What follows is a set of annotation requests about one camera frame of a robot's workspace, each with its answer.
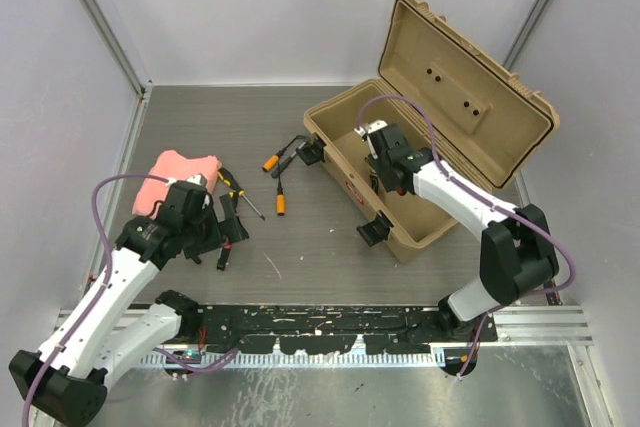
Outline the tan plastic tool case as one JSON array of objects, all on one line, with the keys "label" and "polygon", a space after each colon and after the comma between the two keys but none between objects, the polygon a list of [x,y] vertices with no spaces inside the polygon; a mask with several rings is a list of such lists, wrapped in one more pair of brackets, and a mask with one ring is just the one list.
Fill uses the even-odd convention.
[{"label": "tan plastic tool case", "polygon": [[454,171],[493,193],[558,128],[554,108],[419,0],[395,0],[375,78],[307,110],[303,125],[323,164],[368,220],[385,218],[385,245],[406,263],[457,224],[435,204],[374,188],[358,123],[397,124],[414,149],[434,146]]}]

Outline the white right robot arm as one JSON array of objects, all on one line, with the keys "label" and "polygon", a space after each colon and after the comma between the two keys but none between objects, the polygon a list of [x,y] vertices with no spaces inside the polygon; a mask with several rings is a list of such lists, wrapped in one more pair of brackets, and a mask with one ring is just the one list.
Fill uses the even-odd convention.
[{"label": "white right robot arm", "polygon": [[475,318],[512,304],[557,275],[558,260],[540,208],[519,208],[489,194],[440,159],[435,147],[414,149],[395,123],[378,120],[355,132],[368,145],[366,162],[387,192],[410,193],[435,204],[480,242],[477,276],[438,303],[444,337],[462,340]]}]

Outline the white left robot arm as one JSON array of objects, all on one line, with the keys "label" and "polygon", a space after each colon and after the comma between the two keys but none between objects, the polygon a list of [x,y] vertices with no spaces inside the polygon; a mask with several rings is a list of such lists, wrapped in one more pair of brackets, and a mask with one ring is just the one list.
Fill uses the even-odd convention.
[{"label": "white left robot arm", "polygon": [[224,218],[206,186],[171,181],[151,214],[129,220],[115,243],[105,245],[106,265],[66,321],[34,351],[18,351],[9,372],[23,398],[22,423],[32,409],[66,426],[89,424],[109,391],[144,355],[168,340],[188,343],[202,330],[197,302],[168,290],[119,333],[130,304],[166,266],[248,239],[229,195],[219,198]]}]

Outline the yellow black screwdriver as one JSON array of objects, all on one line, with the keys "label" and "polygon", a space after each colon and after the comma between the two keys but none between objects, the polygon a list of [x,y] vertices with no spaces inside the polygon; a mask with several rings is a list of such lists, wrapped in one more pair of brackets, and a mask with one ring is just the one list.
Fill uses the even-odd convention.
[{"label": "yellow black screwdriver", "polygon": [[240,186],[239,182],[235,179],[235,177],[231,174],[231,172],[224,168],[220,167],[218,170],[219,179],[229,187],[233,192],[237,194],[238,197],[243,198],[245,202],[250,206],[250,208],[257,214],[257,216],[263,221],[266,220],[265,216],[259,211],[259,209],[254,205],[253,202],[249,200],[246,196],[245,190]]}]

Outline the black red pliers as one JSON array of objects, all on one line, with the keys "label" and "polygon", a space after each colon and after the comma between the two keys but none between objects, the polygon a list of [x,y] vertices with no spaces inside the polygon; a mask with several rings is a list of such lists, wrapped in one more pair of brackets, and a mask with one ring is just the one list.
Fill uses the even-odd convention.
[{"label": "black red pliers", "polygon": [[228,266],[231,250],[232,250],[232,245],[231,244],[227,244],[227,245],[225,245],[224,247],[222,247],[220,249],[219,257],[218,257],[217,264],[216,264],[216,268],[219,271],[225,271],[226,270],[226,268]]}]

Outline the orange stubby screwdriver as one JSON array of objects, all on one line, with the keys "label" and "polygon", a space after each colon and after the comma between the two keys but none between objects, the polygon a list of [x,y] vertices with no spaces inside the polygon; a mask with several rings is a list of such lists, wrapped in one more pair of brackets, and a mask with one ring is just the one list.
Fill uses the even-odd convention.
[{"label": "orange stubby screwdriver", "polygon": [[286,200],[284,195],[284,189],[281,181],[278,181],[277,193],[276,193],[276,215],[284,216],[285,213],[286,213]]}]

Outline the orange short screwdriver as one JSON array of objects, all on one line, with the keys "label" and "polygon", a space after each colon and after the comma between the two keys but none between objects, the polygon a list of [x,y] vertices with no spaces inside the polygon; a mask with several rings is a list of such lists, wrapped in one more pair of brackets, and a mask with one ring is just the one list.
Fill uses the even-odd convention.
[{"label": "orange short screwdriver", "polygon": [[272,172],[272,171],[276,170],[277,172],[280,172],[281,170],[283,170],[286,167],[288,167],[289,164],[293,161],[293,159],[297,155],[297,150],[294,150],[291,155],[289,155],[284,161],[282,161],[282,158],[283,158],[284,154],[286,153],[286,151],[296,141],[301,141],[302,143],[305,143],[307,141],[307,139],[308,139],[308,137],[305,136],[305,135],[296,135],[296,136],[294,136],[287,144],[285,144],[283,147],[281,147],[275,154],[273,154],[270,158],[268,158],[266,160],[266,162],[261,167],[262,171],[263,172]]}]

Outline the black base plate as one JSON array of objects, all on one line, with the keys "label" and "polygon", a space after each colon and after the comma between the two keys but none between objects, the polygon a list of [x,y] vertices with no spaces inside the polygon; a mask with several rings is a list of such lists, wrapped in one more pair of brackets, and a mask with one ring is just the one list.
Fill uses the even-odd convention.
[{"label": "black base plate", "polygon": [[478,323],[442,328],[436,310],[420,306],[201,305],[195,323],[168,344],[194,344],[209,353],[340,353],[364,341],[365,353],[429,353],[432,343],[470,343]]}]

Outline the aluminium frame rail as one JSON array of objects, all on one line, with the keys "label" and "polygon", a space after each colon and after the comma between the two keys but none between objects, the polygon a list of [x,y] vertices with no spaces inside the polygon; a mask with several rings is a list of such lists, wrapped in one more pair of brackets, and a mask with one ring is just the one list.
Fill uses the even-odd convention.
[{"label": "aluminium frame rail", "polygon": [[516,306],[493,314],[498,342],[509,346],[591,346],[593,337],[579,306]]}]

